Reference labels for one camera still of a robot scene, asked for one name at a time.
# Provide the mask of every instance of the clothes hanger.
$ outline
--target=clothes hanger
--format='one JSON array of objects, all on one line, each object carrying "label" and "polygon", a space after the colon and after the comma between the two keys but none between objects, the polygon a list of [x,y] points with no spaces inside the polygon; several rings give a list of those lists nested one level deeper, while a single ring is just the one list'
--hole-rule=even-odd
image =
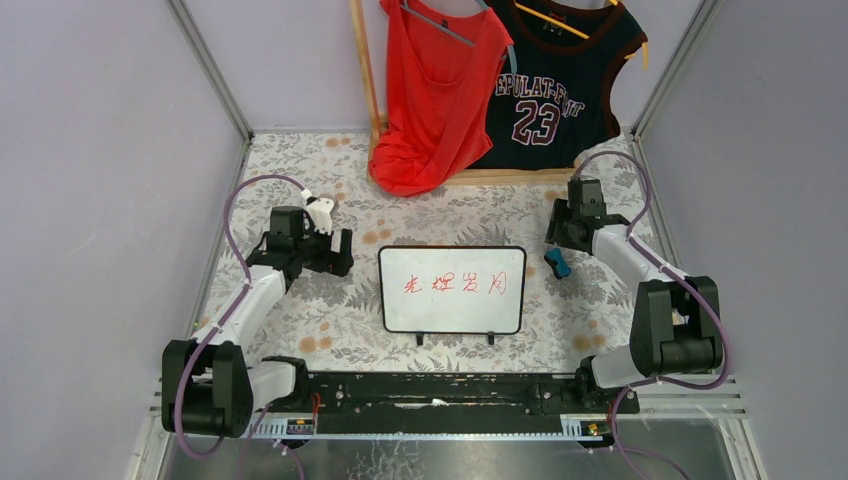
[{"label": "clothes hanger", "polygon": [[[619,3],[618,0],[609,0],[609,1],[610,1],[611,4],[615,5],[616,7],[618,6],[618,3]],[[578,37],[582,38],[583,40],[586,40],[587,38],[589,38],[589,35],[586,35],[585,33],[581,32],[580,30],[577,30],[574,27],[568,26],[568,25],[560,22],[559,20],[553,19],[553,18],[545,15],[544,13],[539,13],[536,10],[533,10],[532,8],[525,7],[524,5],[521,5],[520,3],[518,3],[517,0],[515,1],[515,6],[518,7],[519,10],[525,11],[525,12],[529,13],[530,15],[533,15],[535,17],[539,17],[542,20],[545,20],[545,21],[551,23],[552,25],[556,25],[557,27],[559,27],[563,30],[569,31],[569,32],[577,35]],[[631,58],[633,58],[635,56],[636,56],[635,53],[631,53],[630,55],[627,55],[624,58],[627,59],[627,60],[630,60]],[[648,42],[645,42],[645,43],[642,44],[642,69],[643,70],[648,69]]]},{"label": "clothes hanger", "polygon": [[[481,7],[483,7],[484,9],[490,8],[488,5],[486,5],[486,2],[484,0],[476,0],[476,2]],[[418,17],[419,19],[423,20],[425,23],[428,23],[428,24],[432,25],[433,27],[438,28],[442,32],[447,33],[448,35],[459,40],[460,42],[462,42],[466,45],[472,46],[472,47],[474,46],[474,42],[472,42],[471,40],[468,40],[467,38],[465,38],[465,37],[453,32],[453,31],[439,25],[438,23],[430,20],[429,18],[425,17],[424,15],[421,15],[420,13],[416,12],[415,10],[409,8],[409,0],[403,0],[403,5],[401,5],[400,8],[406,10],[411,15]],[[512,73],[517,73],[518,72],[518,62],[515,59],[515,49],[513,48],[512,45],[509,45],[507,47],[507,55],[506,56],[509,57],[510,70],[512,71]]]}]

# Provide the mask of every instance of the yellow hanger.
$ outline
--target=yellow hanger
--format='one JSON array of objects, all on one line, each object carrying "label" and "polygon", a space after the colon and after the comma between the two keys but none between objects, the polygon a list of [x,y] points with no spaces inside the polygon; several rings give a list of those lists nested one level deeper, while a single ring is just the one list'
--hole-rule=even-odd
[{"label": "yellow hanger", "polygon": [[[615,6],[618,6],[618,0],[610,0],[610,3],[615,5]],[[521,5],[520,3],[518,3],[517,1],[515,2],[515,6],[518,7],[519,10],[523,10],[523,11],[529,13],[530,15],[533,15],[535,17],[539,17],[542,20],[545,20],[545,21],[551,23],[552,25],[556,25],[557,27],[562,28],[563,30],[567,30],[567,31],[577,35],[578,37],[580,37],[584,40],[589,38],[589,35],[586,35],[585,33],[581,32],[580,30],[577,30],[574,27],[570,27],[570,26],[560,22],[559,20],[555,20],[555,19],[553,19],[553,18],[551,18],[551,17],[549,17],[549,16],[547,16],[543,13],[539,13],[536,10],[533,10],[532,8],[527,8],[524,5]],[[635,53],[631,53],[630,55],[627,55],[624,58],[627,59],[627,60],[630,60],[631,58],[633,58],[635,56],[636,56]],[[645,43],[642,44],[642,69],[643,70],[648,69],[648,42],[645,42]]]}]

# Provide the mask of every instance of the robotic arm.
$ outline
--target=robotic arm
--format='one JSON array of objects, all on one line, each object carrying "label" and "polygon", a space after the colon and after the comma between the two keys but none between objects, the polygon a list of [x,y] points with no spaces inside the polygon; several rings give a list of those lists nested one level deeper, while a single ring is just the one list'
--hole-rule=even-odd
[{"label": "robotic arm", "polygon": [[[275,207],[271,223],[247,257],[251,283],[229,321],[212,338],[194,366],[186,386],[183,429],[189,433],[238,437],[252,412],[269,402],[300,406],[308,403],[308,381],[303,360],[289,357],[263,359],[248,369],[242,345],[253,339],[271,308],[283,299],[303,268],[343,277],[353,266],[353,233],[332,230],[332,200],[307,195],[305,209]],[[189,340],[173,340],[162,354],[162,424],[175,431],[174,408],[186,363],[239,297],[230,295],[215,318]]]},{"label": "robotic arm", "polygon": [[[673,373],[717,368],[723,358],[721,337],[707,313],[688,292],[642,251],[644,242],[628,239],[629,222],[607,213],[600,180],[572,178],[568,201],[557,199],[545,242],[579,250],[606,263],[635,297],[630,344],[584,359],[577,372],[584,394]],[[631,243],[637,243],[639,249]],[[718,289],[709,277],[692,277],[669,267],[718,312]],[[688,317],[674,325],[673,311]]]}]

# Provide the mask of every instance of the wooden frame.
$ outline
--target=wooden frame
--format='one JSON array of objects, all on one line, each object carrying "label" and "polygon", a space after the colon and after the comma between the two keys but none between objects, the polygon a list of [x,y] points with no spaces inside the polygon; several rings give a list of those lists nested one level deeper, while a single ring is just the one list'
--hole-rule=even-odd
[{"label": "wooden frame", "polygon": [[[365,103],[371,125],[371,148],[368,160],[374,153],[374,147],[380,135],[388,126],[388,115],[381,114],[377,106],[377,93],[374,89],[374,75],[371,69],[371,54],[368,51],[368,36],[365,31],[365,17],[362,14],[362,0],[349,0],[350,19],[353,22],[353,35],[356,39],[356,53],[359,57],[359,69],[362,72],[362,86],[365,89]],[[551,168],[547,170],[517,169],[473,169],[457,173],[445,185],[546,185],[564,184],[574,173],[573,168]]]}]

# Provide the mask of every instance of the jersey armhole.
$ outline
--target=jersey armhole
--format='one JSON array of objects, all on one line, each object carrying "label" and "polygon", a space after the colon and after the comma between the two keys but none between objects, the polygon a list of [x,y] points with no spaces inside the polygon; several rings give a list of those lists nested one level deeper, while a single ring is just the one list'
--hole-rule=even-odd
[{"label": "jersey armhole", "polygon": [[612,86],[615,83],[616,77],[618,77],[618,72],[621,71],[624,64],[627,62],[627,59],[624,57],[631,53],[636,53],[639,48],[641,48],[642,44],[647,41],[648,36],[645,35],[644,32],[633,37],[632,40],[627,42],[627,44],[612,57],[612,61],[609,66],[607,66],[604,76],[601,79],[601,111],[603,112],[604,127],[607,133],[607,138],[605,140],[609,140],[610,138],[617,137],[621,134],[621,125],[618,124],[618,119],[616,119],[615,115],[612,113],[610,97],[612,96]]}]

